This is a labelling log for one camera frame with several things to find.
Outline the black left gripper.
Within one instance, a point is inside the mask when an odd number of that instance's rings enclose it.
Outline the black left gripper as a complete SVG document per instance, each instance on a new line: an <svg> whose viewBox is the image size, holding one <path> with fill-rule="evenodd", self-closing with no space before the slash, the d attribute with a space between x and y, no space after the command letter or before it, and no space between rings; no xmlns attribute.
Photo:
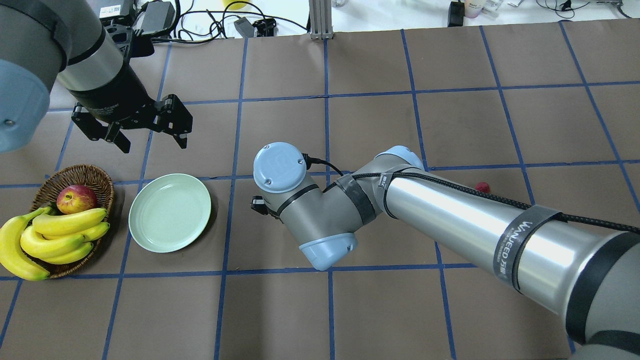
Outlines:
<svg viewBox="0 0 640 360"><path fill-rule="evenodd" d="M188 146L194 117L177 95L169 94L160 101L144 100L133 108L112 105L104 110L106 112L99 114L97 109L91 110L78 102L71 113L71 120L90 141L110 142L124 154L131 150L130 139L124 130L147 129L166 133L173 136L182 150Z"/></svg>

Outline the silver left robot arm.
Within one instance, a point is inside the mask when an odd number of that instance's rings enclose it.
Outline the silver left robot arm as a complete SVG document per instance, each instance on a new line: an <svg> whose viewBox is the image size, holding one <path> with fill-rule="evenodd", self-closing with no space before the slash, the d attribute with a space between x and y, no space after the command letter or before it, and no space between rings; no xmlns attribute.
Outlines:
<svg viewBox="0 0 640 360"><path fill-rule="evenodd" d="M128 153L123 131L147 129L187 148L192 114L174 94L153 100L130 65L152 55L170 27L105 27L85 0L3 0L0 14L2 153L30 143L55 82L76 99L71 120L89 141Z"/></svg>

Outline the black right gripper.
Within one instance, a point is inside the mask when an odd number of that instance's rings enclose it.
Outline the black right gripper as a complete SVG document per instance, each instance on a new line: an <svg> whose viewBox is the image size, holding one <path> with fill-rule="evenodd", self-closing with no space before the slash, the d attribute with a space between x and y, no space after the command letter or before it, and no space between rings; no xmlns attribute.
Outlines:
<svg viewBox="0 0 640 360"><path fill-rule="evenodd" d="M261 195L252 196L250 208L261 215L270 215L274 219L279 219L279 215L272 209L270 209Z"/></svg>

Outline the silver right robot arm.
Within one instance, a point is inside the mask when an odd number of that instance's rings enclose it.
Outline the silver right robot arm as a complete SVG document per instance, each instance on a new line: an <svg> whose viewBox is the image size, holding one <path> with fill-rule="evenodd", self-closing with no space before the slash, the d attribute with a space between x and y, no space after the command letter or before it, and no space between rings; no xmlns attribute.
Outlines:
<svg viewBox="0 0 640 360"><path fill-rule="evenodd" d="M311 266L355 250L378 215L400 220L560 316L574 360L639 358L639 228L530 205L429 174L393 146L322 190L294 145L258 151L252 208L279 219Z"/></svg>

